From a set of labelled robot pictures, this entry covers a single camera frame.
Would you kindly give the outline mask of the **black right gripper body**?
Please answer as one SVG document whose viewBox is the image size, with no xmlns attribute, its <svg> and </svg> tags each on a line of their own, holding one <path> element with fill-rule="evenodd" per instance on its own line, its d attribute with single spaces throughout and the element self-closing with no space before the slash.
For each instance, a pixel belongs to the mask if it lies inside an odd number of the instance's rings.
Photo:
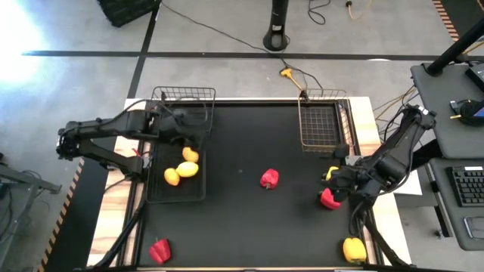
<svg viewBox="0 0 484 272">
<path fill-rule="evenodd" d="M 350 189 L 349 196 L 374 197 L 374 169 L 363 166 L 342 166 L 335 175 L 337 189 Z"/>
</svg>

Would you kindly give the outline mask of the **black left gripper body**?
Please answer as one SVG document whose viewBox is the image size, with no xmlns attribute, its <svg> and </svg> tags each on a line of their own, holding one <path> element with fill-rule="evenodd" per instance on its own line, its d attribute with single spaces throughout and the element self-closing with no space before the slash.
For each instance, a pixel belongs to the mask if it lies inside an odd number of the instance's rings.
<svg viewBox="0 0 484 272">
<path fill-rule="evenodd" d="M 178 113 L 164 113 L 158 121 L 158 141 L 172 146 L 201 148 L 205 132 L 184 124 L 183 117 Z"/>
</svg>

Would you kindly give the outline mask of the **red bell pepper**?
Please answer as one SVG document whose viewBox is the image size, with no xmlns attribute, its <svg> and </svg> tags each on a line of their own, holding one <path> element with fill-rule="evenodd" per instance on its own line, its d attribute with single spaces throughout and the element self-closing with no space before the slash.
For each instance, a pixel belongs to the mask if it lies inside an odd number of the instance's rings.
<svg viewBox="0 0 484 272">
<path fill-rule="evenodd" d="M 149 248 L 149 255 L 157 264 L 164 264 L 169 261 L 172 254 L 168 239 L 157 240 Z"/>
<path fill-rule="evenodd" d="M 259 183 L 265 189 L 272 190 L 277 187 L 278 180 L 279 180 L 278 171 L 270 168 L 262 175 Z"/>
<path fill-rule="evenodd" d="M 324 207 L 331 210 L 338 209 L 341 206 L 341 203 L 334 199 L 334 195 L 329 188 L 325 188 L 319 193 L 319 201 Z"/>
</svg>

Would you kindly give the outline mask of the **yellow-orange citrus fruit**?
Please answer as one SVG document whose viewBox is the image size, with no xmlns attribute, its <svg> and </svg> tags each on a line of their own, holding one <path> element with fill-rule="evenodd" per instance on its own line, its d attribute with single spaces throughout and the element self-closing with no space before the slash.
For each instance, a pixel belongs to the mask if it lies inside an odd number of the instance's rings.
<svg viewBox="0 0 484 272">
<path fill-rule="evenodd" d="M 182 156 L 185 161 L 197 163 L 200 155 L 197 151 L 193 151 L 190 147 L 184 147 L 182 149 Z"/>
</svg>

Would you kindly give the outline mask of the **yellow lemon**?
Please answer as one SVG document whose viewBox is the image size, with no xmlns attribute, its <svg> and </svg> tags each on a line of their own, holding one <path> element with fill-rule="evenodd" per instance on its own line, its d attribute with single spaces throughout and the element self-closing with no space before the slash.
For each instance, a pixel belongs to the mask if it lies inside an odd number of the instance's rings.
<svg viewBox="0 0 484 272">
<path fill-rule="evenodd" d="M 179 164 L 175 171 L 182 178 L 190 178 L 199 171 L 199 165 L 195 162 L 186 161 Z"/>
</svg>

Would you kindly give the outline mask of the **orange citrus fruit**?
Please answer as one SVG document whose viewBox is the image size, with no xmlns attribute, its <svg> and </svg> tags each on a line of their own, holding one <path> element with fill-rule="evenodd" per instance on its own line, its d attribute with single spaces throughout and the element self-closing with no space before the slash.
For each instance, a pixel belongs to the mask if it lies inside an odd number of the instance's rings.
<svg viewBox="0 0 484 272">
<path fill-rule="evenodd" d="M 181 180 L 178 172 L 174 168 L 167 168 L 163 173 L 163 177 L 165 182 L 173 187 L 178 186 Z"/>
</svg>

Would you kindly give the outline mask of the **grey desk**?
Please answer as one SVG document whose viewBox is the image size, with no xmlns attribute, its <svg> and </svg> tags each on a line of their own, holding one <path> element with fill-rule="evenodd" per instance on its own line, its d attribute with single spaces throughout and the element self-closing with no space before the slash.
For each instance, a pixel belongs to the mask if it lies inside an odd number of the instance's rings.
<svg viewBox="0 0 484 272">
<path fill-rule="evenodd" d="M 458 245 L 466 251 L 484 251 L 484 240 L 471 239 L 464 225 L 465 217 L 484 217 L 484 207 L 460 207 L 453 194 L 446 169 L 453 166 L 482 166 L 484 159 L 431 159 L 425 166 L 428 178 L 436 194 L 437 208 L 442 214 L 441 222 L 446 235 L 454 235 Z"/>
<path fill-rule="evenodd" d="M 451 101 L 484 100 L 484 92 L 469 79 L 466 66 L 451 65 L 437 76 L 425 66 L 411 68 L 411 77 L 426 109 L 436 112 L 434 134 L 447 159 L 484 159 L 484 127 L 472 127 L 452 119 Z"/>
</svg>

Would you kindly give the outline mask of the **black keyboard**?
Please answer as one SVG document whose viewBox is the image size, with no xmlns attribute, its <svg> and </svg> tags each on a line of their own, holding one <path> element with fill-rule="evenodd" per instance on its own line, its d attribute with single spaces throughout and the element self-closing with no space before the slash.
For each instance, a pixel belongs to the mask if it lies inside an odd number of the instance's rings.
<svg viewBox="0 0 484 272">
<path fill-rule="evenodd" d="M 460 207 L 484 207 L 484 167 L 453 166 L 446 173 Z"/>
</svg>

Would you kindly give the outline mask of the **yellow power plug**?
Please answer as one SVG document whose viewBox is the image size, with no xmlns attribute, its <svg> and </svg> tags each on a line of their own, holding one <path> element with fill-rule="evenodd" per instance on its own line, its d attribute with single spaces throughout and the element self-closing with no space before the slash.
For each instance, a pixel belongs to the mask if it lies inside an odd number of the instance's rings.
<svg viewBox="0 0 484 272">
<path fill-rule="evenodd" d="M 289 79 L 300 91 L 303 91 L 302 86 L 293 78 L 292 74 L 292 69 L 291 68 L 284 68 L 280 71 L 280 75 L 286 79 Z"/>
</svg>

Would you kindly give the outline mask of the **black trackpad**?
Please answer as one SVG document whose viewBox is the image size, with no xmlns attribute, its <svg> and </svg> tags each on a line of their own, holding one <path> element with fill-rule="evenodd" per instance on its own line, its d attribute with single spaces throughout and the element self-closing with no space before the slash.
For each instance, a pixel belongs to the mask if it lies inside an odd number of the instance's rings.
<svg viewBox="0 0 484 272">
<path fill-rule="evenodd" d="M 465 217 L 464 225 L 471 239 L 484 240 L 484 217 Z"/>
</svg>

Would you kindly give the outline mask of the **black cylindrical stand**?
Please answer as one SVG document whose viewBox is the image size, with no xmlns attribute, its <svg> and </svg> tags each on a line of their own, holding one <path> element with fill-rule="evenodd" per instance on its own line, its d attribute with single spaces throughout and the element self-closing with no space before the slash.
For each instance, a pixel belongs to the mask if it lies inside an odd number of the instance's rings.
<svg viewBox="0 0 484 272">
<path fill-rule="evenodd" d="M 285 33 L 289 0 L 272 0 L 271 19 L 267 33 L 262 40 L 270 51 L 283 51 L 289 43 Z"/>
</svg>

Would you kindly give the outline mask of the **black hazard-edged floor mat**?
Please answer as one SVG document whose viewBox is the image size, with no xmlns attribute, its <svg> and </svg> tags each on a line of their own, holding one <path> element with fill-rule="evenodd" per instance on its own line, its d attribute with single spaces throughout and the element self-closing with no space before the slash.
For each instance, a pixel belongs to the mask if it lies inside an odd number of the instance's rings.
<svg viewBox="0 0 484 272">
<path fill-rule="evenodd" d="M 108 170 L 93 159 L 82 158 L 67 187 L 67 195 L 48 240 L 41 264 L 35 272 L 74 272 L 88 267 L 93 242 L 107 231 L 114 240 L 124 226 L 122 208 L 113 219 L 101 206 L 107 186 Z"/>
<path fill-rule="evenodd" d="M 484 0 L 432 0 L 432 3 L 453 42 L 484 18 Z"/>
</svg>

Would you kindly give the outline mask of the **black monitor pole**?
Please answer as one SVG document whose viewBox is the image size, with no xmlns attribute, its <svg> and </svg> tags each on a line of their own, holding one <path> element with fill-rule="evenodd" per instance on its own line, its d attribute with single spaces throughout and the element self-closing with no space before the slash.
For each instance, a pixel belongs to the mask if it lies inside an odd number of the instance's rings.
<svg viewBox="0 0 484 272">
<path fill-rule="evenodd" d="M 426 72 L 431 76 L 439 75 L 447 65 L 456 60 L 459 55 L 476 42 L 482 35 L 484 35 L 484 18 L 461 36 L 429 66 L 425 66 Z"/>
</svg>

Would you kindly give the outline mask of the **grey metal stand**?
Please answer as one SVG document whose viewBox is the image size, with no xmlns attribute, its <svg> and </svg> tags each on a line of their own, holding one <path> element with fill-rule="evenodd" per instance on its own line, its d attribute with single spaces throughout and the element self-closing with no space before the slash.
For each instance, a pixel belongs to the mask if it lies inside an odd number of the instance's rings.
<svg viewBox="0 0 484 272">
<path fill-rule="evenodd" d="M 18 171 L 8 166 L 0 153 L 0 266 L 16 236 L 21 236 L 29 211 L 38 193 L 58 194 L 61 185 L 45 181 L 31 170 Z"/>
</svg>

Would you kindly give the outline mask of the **black frame post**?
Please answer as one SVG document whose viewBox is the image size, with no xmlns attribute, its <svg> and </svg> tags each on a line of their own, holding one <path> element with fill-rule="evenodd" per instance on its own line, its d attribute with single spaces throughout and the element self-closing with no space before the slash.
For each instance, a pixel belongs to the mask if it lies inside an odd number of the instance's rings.
<svg viewBox="0 0 484 272">
<path fill-rule="evenodd" d="M 408 264 L 405 261 L 403 261 L 396 254 L 396 252 L 393 249 L 391 249 L 389 244 L 386 242 L 386 240 L 378 231 L 376 224 L 371 219 L 369 220 L 367 219 L 367 212 L 363 208 L 360 208 L 359 206 L 357 206 L 353 210 L 351 221 L 353 221 L 354 218 L 358 218 L 361 220 L 362 224 L 367 228 L 368 232 L 370 233 L 373 241 L 380 248 L 381 252 L 386 256 L 386 258 L 389 260 L 390 264 L 393 267 L 411 267 L 412 266 L 412 264 Z"/>
<path fill-rule="evenodd" d="M 146 201 L 142 200 L 138 208 L 129 219 L 127 225 L 123 228 L 121 234 L 116 238 L 114 244 L 110 247 L 104 257 L 95 264 L 92 268 L 108 268 L 116 255 L 120 252 L 122 246 L 128 240 L 129 234 L 132 232 L 134 226 L 139 222 L 140 217 L 144 214 Z"/>
</svg>

